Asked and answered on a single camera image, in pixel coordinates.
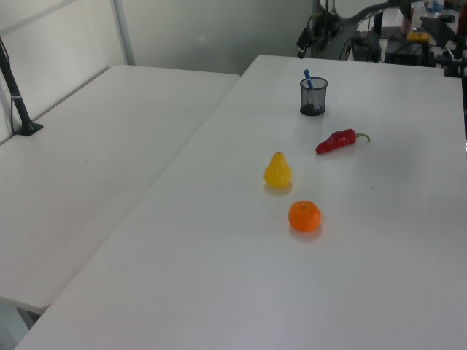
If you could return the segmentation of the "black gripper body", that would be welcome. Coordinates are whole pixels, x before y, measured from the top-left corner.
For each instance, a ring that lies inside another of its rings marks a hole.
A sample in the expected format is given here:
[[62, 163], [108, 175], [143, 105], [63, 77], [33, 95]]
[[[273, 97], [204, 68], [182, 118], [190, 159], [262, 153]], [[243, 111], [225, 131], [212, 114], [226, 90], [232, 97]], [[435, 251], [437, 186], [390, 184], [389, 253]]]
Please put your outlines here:
[[316, 39], [327, 36], [329, 31], [340, 31], [340, 18], [325, 10], [312, 15], [312, 33]]

